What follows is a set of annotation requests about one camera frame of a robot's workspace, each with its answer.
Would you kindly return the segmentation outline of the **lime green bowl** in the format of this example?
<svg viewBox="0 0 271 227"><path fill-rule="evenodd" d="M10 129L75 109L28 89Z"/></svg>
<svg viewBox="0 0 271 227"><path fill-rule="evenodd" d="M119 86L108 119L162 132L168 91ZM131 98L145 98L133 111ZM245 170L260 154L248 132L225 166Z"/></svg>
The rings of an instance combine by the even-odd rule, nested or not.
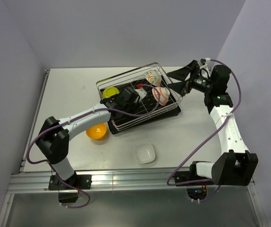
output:
<svg viewBox="0 0 271 227"><path fill-rule="evenodd" d="M103 99L112 97L114 95L119 94L120 91L116 88L116 87L107 87L106 89L104 89L103 93L102 93L102 97Z"/></svg>

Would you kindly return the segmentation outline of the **white bowl red ornaments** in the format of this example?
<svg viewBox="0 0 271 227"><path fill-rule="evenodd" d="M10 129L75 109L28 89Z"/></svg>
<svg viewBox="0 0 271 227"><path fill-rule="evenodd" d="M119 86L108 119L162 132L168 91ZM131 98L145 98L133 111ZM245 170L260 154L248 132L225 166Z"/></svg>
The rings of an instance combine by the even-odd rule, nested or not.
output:
<svg viewBox="0 0 271 227"><path fill-rule="evenodd" d="M156 101L160 99L159 105L165 106L169 101L170 91L166 87L155 87L152 88L152 95Z"/></svg>

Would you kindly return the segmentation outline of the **floral leaf pattern bowl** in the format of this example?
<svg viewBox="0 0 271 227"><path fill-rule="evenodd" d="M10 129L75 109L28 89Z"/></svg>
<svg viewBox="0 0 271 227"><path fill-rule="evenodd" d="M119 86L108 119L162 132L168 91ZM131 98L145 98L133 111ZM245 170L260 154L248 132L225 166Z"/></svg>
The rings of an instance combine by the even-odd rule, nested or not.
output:
<svg viewBox="0 0 271 227"><path fill-rule="evenodd" d="M161 85L162 77L158 70L149 70L144 73L144 77L150 84L156 87Z"/></svg>

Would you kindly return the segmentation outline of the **yellow orange plastic bowl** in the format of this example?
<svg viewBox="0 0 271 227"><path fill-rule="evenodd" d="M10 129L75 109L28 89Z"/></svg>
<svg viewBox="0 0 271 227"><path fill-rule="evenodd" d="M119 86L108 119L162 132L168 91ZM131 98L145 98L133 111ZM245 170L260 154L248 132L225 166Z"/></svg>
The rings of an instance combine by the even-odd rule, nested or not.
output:
<svg viewBox="0 0 271 227"><path fill-rule="evenodd" d="M106 123L97 124L86 131L86 135L93 140L100 140L102 139L107 133L107 126Z"/></svg>

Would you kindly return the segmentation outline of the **small white square dish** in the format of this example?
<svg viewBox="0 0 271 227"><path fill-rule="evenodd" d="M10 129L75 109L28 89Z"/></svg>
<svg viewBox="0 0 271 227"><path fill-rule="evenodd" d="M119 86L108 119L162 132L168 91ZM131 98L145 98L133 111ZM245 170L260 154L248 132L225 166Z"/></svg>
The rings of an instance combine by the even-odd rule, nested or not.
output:
<svg viewBox="0 0 271 227"><path fill-rule="evenodd" d="M136 161L140 164L148 164L156 158L154 147L150 143L135 146L134 155Z"/></svg>

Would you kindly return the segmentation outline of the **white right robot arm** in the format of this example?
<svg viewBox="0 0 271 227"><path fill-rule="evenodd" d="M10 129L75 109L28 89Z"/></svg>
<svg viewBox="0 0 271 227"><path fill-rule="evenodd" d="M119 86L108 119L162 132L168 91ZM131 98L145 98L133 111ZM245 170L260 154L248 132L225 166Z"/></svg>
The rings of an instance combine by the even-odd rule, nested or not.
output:
<svg viewBox="0 0 271 227"><path fill-rule="evenodd" d="M169 87L181 96L192 90L204 94L204 104L216 126L216 131L198 145L169 176L167 185L186 186L203 182L212 182L217 186L249 185L258 157L249 151L238 129L234 112L240 103L234 105L227 92L228 81L230 77L235 77L235 73L221 61L206 58L193 60L167 73L167 76L176 80ZM221 155L216 162L194 161L186 176L179 176L180 168L215 135L218 135L221 147Z"/></svg>

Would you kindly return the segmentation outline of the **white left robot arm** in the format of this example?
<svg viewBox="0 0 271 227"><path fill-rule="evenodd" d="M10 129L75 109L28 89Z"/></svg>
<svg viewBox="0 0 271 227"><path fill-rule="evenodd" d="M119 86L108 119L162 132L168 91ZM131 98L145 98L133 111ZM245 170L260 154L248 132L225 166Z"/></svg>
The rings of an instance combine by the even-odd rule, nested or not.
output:
<svg viewBox="0 0 271 227"><path fill-rule="evenodd" d="M33 144L36 144L46 157L64 188L71 189L80 182L68 160L69 142L87 129L110 119L123 115L134 116L139 101L139 93L127 87L119 94L103 99L81 113L59 120L53 116L45 120Z"/></svg>

